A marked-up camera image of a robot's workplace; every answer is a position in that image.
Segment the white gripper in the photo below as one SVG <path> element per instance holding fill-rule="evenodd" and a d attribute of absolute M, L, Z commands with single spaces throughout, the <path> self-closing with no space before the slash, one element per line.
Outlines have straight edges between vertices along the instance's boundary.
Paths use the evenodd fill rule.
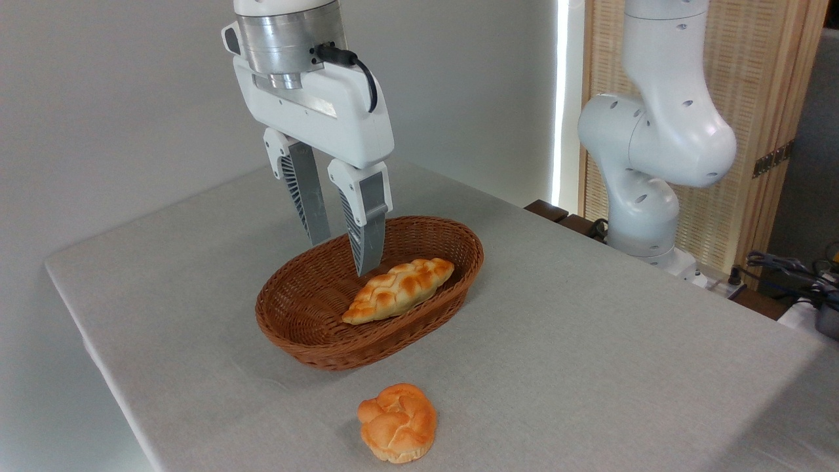
<path fill-rule="evenodd" d="M 312 147 L 338 158 L 328 174 L 341 197 L 357 275 L 368 274 L 381 263 L 385 215 L 393 209 L 389 173 L 380 163 L 395 149 L 383 93 L 369 111 L 368 77 L 357 67 L 326 64 L 303 74 L 302 88 L 294 90 L 272 88 L 243 58 L 234 58 L 233 67 L 250 113 L 269 127 L 263 134 L 269 163 L 313 246 L 332 234 Z"/>

